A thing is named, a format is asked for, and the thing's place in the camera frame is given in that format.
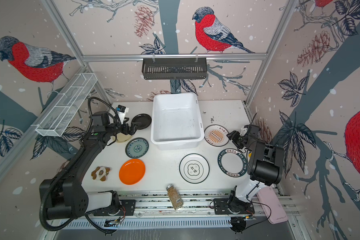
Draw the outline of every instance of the black metal basket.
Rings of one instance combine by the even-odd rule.
[[[204,79],[206,58],[144,58],[144,79]]]

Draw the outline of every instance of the pink case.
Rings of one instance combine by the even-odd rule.
[[[266,204],[272,209],[271,217],[268,219],[270,223],[275,224],[288,221],[288,216],[271,187],[265,187],[259,190],[257,197],[259,198],[260,203]],[[268,217],[270,213],[269,208],[264,205],[262,205],[262,208],[264,209],[265,215]]]

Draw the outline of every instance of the bird head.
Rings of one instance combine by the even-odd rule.
[[[215,14],[213,12],[212,8],[210,8],[210,7],[198,8],[192,17],[192,20],[196,20],[197,23],[200,23],[202,21],[202,19],[208,14]]]
[[[12,47],[18,43],[19,40],[12,36],[5,36],[0,38],[0,60],[13,61]]]

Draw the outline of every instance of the gray floor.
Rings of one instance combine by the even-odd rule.
[[[248,226],[256,223],[251,220]],[[288,222],[270,224],[268,221],[257,224],[243,234],[235,234],[230,228],[164,228],[149,230],[118,230],[113,236],[104,236],[100,231],[93,230],[60,230],[54,240],[248,240],[248,239],[283,239],[294,240]]]

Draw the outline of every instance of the plate with orange sunburst design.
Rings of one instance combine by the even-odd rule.
[[[205,140],[207,143],[215,147],[221,147],[226,145],[229,142],[228,137],[226,136],[229,132],[220,125],[211,125],[208,126],[205,131]]]

